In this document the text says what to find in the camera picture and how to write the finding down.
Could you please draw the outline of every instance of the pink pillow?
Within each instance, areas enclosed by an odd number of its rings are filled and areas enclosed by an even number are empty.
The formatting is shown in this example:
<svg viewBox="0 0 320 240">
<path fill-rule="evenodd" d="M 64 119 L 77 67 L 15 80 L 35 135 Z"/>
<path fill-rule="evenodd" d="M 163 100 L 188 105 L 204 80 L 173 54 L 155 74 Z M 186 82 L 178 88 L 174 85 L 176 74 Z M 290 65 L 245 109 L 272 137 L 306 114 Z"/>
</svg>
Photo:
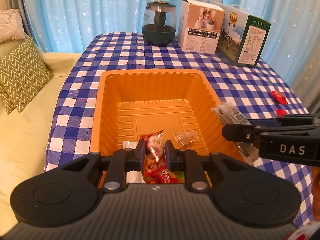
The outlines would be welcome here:
<svg viewBox="0 0 320 240">
<path fill-rule="evenodd" d="M 0 10 L 0 43 L 24 38 L 20 10 Z"/>
</svg>

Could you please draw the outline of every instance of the dark green humidifier base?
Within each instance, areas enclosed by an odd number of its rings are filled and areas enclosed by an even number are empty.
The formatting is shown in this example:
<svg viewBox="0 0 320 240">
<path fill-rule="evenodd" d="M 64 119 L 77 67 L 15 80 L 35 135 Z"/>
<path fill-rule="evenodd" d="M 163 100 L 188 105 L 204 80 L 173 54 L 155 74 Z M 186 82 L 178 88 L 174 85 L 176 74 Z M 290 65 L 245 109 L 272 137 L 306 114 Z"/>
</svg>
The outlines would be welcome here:
<svg viewBox="0 0 320 240">
<path fill-rule="evenodd" d="M 162 26 L 159 31 L 154 31 L 155 28 L 154 24 L 147 24 L 143 26 L 142 34 L 145 42 L 151 45 L 164 46 L 173 40 L 176 33 L 175 28 L 165 25 Z"/>
</svg>

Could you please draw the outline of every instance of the blue and white checkered tablecloth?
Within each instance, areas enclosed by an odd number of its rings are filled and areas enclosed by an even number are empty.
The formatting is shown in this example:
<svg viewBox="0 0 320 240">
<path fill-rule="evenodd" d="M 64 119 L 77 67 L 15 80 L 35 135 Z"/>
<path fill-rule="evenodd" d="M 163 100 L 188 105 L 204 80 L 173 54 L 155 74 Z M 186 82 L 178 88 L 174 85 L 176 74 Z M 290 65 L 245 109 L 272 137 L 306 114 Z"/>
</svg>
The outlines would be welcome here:
<svg viewBox="0 0 320 240">
<path fill-rule="evenodd" d="M 66 79 L 54 111 L 46 168 L 50 170 L 89 153 L 94 106 L 100 75 L 106 70 L 184 68 L 203 71 L 221 101 L 238 106 L 247 118 L 276 117 L 276 109 L 290 114 L 307 113 L 293 91 L 266 64 L 234 67 L 219 54 L 183 52 L 173 41 L 166 47 L 150 46 L 138 33 L 109 33 L 96 36 L 83 52 Z M 279 105 L 270 91 L 283 93 L 289 104 Z M 291 181 L 301 192 L 302 205 L 295 224 L 306 224 L 312 217 L 310 168 L 259 159 L 259 169 Z"/>
</svg>

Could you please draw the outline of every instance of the light blue curtain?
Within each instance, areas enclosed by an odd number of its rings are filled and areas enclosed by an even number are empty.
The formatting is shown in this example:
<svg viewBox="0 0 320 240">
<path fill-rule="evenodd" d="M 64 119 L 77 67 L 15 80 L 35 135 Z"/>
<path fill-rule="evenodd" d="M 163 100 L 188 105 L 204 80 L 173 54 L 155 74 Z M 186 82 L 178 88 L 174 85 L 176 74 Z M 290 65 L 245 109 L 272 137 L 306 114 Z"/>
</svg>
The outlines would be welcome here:
<svg viewBox="0 0 320 240">
<path fill-rule="evenodd" d="M 43 51 L 82 52 L 97 34 L 141 32 L 149 1 L 153 0 L 25 0 L 25 4 Z M 179 18 L 181 0 L 167 1 L 177 6 Z M 216 1 L 240 4 L 271 22 L 261 57 L 289 85 L 295 83 L 320 39 L 320 0 Z"/>
<path fill-rule="evenodd" d="M 25 0 L 34 38 L 43 51 L 83 52 L 95 35 L 142 32 L 153 0 Z M 167 0 L 180 11 L 181 0 Z"/>
<path fill-rule="evenodd" d="M 271 23 L 261 58 L 293 86 L 320 40 L 320 0 L 223 0 L 223 3 L 240 4 L 249 13 Z"/>
</svg>

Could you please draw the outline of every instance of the product box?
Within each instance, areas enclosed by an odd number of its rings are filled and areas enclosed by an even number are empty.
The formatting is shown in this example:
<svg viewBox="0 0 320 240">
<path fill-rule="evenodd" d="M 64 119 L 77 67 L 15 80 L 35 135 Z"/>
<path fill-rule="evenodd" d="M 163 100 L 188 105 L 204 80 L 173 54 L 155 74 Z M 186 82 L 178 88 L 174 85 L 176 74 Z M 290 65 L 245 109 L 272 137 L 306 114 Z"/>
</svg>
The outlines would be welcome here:
<svg viewBox="0 0 320 240">
<path fill-rule="evenodd" d="M 223 18 L 224 10 L 217 5 L 183 0 L 178 28 L 182 50 L 214 54 Z"/>
<path fill-rule="evenodd" d="M 254 67 L 267 40 L 270 23 L 231 5 L 211 1 L 225 10 L 218 48 L 234 66 Z"/>
</svg>

